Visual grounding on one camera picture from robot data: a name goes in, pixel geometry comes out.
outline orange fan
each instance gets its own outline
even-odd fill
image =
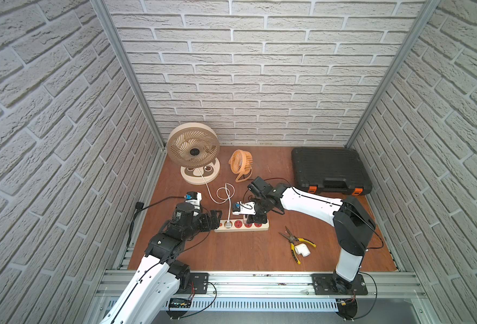
[[[231,171],[238,174],[235,182],[246,181],[253,174],[253,156],[247,151],[236,150],[233,152],[231,159],[229,159],[229,165],[231,165]]]

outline fan stand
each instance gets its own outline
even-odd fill
[[[203,185],[204,180],[206,180],[206,183],[209,184],[219,175],[219,172],[220,162],[217,158],[215,158],[215,164],[212,162],[208,165],[196,168],[184,166],[181,167],[182,177],[186,182],[192,185]]]

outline brick wall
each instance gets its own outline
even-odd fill
[[[0,1],[0,323],[83,319],[156,151],[89,2]]]
[[[106,0],[165,137],[343,145],[422,2]]]
[[[402,267],[477,323],[477,2],[442,1],[354,146]]]

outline yellow plier handle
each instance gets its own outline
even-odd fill
[[[294,261],[296,261],[298,264],[301,264],[300,260],[298,260],[298,257],[296,256],[296,251],[294,250],[293,243],[291,243],[291,253],[292,253],[292,257],[294,258]]]
[[[304,242],[304,243],[309,243],[313,247],[316,247],[316,244],[312,243],[311,241],[307,240],[306,238],[298,237],[298,241]]]

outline wooden floor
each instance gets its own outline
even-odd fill
[[[236,193],[232,202],[242,199],[247,190],[249,181],[235,183],[234,175],[228,165],[231,154],[238,148],[251,152],[253,156],[253,176],[264,179],[282,177],[294,182],[290,147],[230,147],[220,148],[219,160],[221,171],[219,176],[209,183],[209,189],[215,200],[215,191],[225,182],[235,186]],[[282,180],[268,181],[276,185]],[[166,158],[163,170],[159,176],[157,186],[151,202],[156,202],[168,196],[182,196],[187,191],[199,191],[203,194],[202,204],[209,210],[222,210],[222,218],[228,216],[228,203],[218,205],[208,196],[205,185],[190,185],[183,180],[179,166]],[[342,194],[323,194],[331,198],[344,198]],[[359,197],[363,206],[370,212],[365,197]],[[128,265],[129,269],[137,269],[144,250],[151,237],[157,234],[164,221],[171,217],[175,205],[181,199],[170,199],[147,211],[143,227],[139,234],[134,253]],[[337,243],[335,230],[329,224],[317,218],[301,214],[297,211],[286,211],[281,216],[270,212],[268,214],[270,228],[265,232],[211,232],[205,242],[181,254],[178,260],[189,264],[196,271],[333,271],[339,258],[340,247]],[[317,248],[309,247],[311,254],[306,258],[300,256],[301,265],[294,262],[290,244],[278,232],[284,232],[287,226],[297,237],[305,237],[315,244]],[[186,248],[200,242],[206,233],[201,233],[186,244]],[[369,246],[380,246],[379,239],[374,236]],[[363,261],[364,271],[396,271],[390,252],[383,249],[370,250]]]

